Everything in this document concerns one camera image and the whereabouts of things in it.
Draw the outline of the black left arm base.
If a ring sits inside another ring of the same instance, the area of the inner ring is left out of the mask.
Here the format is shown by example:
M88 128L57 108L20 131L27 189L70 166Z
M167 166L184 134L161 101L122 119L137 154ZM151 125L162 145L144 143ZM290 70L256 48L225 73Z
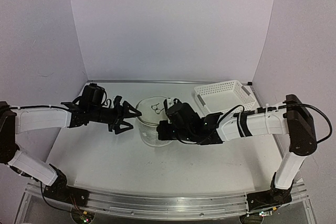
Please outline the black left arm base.
M66 175L52 164L49 165L56 172L57 178L50 186L45 186L43 196L48 199L72 204L73 206L85 207L88 202L89 191L68 186Z

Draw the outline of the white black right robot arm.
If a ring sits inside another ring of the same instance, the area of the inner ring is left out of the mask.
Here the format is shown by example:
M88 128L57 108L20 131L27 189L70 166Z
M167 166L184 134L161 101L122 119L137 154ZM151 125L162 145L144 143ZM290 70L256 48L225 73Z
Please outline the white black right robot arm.
M285 196L307 156L329 139L333 128L329 118L313 105L302 103L294 94L283 103L246 110L241 104L227 112L200 117L188 103L175 99L163 102L166 120L156 128L160 141L177 140L184 144L216 145L261 135L288 135L289 147L275 173L273 186L264 200L275 205Z

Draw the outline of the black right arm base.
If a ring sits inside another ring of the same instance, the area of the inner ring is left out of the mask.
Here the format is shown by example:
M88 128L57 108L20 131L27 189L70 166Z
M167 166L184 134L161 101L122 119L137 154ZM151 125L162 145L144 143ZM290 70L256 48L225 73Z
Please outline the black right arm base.
M288 189L278 189L275 187L275 177L276 173L273 175L268 190L247 194L246 199L249 213L255 213L265 209L269 210L273 207L279 207L292 201L291 190L293 184L291 184Z

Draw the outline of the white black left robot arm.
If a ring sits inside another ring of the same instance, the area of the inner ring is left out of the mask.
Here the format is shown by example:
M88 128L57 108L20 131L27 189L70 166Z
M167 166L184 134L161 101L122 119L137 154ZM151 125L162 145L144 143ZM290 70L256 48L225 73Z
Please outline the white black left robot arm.
M24 132L76 128L90 122L105 124L109 132L118 135L133 129L127 119L142 113L121 96L108 98L105 88L90 83L80 96L71 102L55 105L11 106L1 102L1 164L19 174L31 177L46 186L59 201L70 197L70 189L59 180L66 179L56 167L27 153L16 143L16 136Z

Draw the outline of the white mesh laundry bag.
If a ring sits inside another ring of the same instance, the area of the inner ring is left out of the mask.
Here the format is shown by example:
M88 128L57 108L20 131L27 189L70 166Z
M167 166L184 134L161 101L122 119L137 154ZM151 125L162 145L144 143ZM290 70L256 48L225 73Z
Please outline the white mesh laundry bag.
M150 147L164 147L172 143L172 140L159 140L156 130L160 121L167 120L163 104L166 99L166 97L150 97L139 101L136 105L136 109L142 113L137 118L140 137Z

